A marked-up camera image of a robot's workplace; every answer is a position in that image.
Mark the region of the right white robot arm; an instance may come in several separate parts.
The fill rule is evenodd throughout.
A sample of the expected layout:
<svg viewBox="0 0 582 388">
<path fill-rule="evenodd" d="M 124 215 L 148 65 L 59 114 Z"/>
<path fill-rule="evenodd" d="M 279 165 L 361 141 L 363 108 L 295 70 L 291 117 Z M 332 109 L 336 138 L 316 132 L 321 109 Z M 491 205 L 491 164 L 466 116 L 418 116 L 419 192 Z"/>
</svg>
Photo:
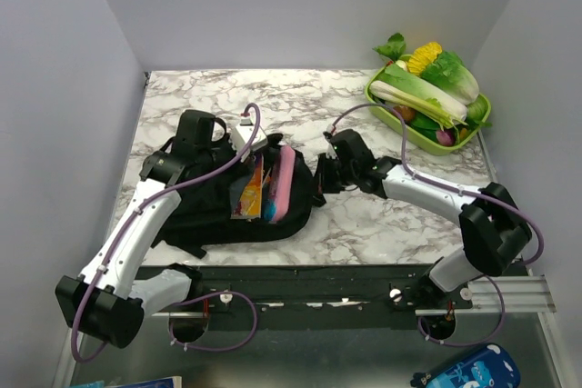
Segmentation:
<svg viewBox="0 0 582 388">
<path fill-rule="evenodd" d="M 398 200 L 437 214 L 460 228 L 462 246 L 437 260 L 402 302 L 437 308 L 459 286 L 482 275 L 500 276 L 532 238 L 507 189 L 451 185 L 406 167 L 396 158 L 376 158 L 360 134 L 346 129 L 328 134 L 328 149 L 317 159 L 316 185 L 321 194 L 338 194 L 349 186 L 384 200 Z"/>
</svg>

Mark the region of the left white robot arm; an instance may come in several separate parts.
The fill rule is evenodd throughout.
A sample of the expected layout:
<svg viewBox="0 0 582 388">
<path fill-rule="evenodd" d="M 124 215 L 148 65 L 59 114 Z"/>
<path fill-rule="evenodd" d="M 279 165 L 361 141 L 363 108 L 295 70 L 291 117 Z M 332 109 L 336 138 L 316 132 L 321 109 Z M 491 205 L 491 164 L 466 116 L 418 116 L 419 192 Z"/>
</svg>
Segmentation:
<svg viewBox="0 0 582 388">
<path fill-rule="evenodd" d="M 195 271 L 170 265 L 157 276 L 139 282 L 138 270 L 151 245 L 186 195 L 204 184 L 227 187 L 225 175 L 241 164 L 260 129 L 259 109 L 249 104 L 240 123 L 216 140 L 213 114 L 187 110 L 176 134 L 143 162 L 139 181 L 120 221 L 95 257 L 76 277 L 63 276 L 55 296 L 71 330 L 70 348 L 83 362 L 80 334 L 102 345 L 127 347 L 146 317 L 176 305 L 195 309 L 202 297 Z"/>
</svg>

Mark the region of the pink pencil case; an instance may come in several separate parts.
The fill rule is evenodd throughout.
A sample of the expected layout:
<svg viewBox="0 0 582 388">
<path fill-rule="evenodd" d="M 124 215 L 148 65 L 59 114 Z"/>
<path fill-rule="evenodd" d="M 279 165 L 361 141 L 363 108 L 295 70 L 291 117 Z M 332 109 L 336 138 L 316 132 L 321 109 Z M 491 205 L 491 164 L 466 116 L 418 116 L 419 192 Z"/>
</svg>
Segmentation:
<svg viewBox="0 0 582 388">
<path fill-rule="evenodd" d="M 273 166 L 264 218 L 269 223 L 283 219 L 288 212 L 296 153 L 289 145 L 284 145 Z"/>
</svg>

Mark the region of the Roald Dahl book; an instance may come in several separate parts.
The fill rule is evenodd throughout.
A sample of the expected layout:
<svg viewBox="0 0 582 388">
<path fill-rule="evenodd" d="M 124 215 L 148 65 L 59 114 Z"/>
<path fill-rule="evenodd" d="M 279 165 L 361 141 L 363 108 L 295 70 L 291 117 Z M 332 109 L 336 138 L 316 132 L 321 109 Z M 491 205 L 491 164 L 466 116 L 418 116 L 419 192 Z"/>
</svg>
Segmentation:
<svg viewBox="0 0 582 388">
<path fill-rule="evenodd" d="M 253 220 L 260 217 L 263 199 L 264 159 L 254 157 L 254 172 L 243 189 L 231 214 L 233 219 Z"/>
</svg>

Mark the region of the black student backpack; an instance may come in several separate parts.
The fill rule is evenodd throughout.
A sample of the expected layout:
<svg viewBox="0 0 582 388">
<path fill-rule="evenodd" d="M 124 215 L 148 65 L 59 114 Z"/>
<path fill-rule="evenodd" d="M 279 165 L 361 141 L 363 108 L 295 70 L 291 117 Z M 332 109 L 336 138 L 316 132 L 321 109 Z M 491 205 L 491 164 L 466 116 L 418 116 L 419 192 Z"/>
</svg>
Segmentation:
<svg viewBox="0 0 582 388">
<path fill-rule="evenodd" d="M 166 220 L 153 245 L 163 241 L 202 259 L 204 245 L 267 243 L 283 240 L 303 229 L 316 207 L 326 203 L 317 178 L 303 154 L 296 152 L 287 214 L 275 223 L 265 218 L 235 218 L 235 195 L 251 180 L 251 166 L 264 160 L 262 175 L 275 163 L 282 148 L 281 134 L 270 134 L 263 153 L 252 154 L 206 182 L 180 190 L 180 205 Z"/>
</svg>

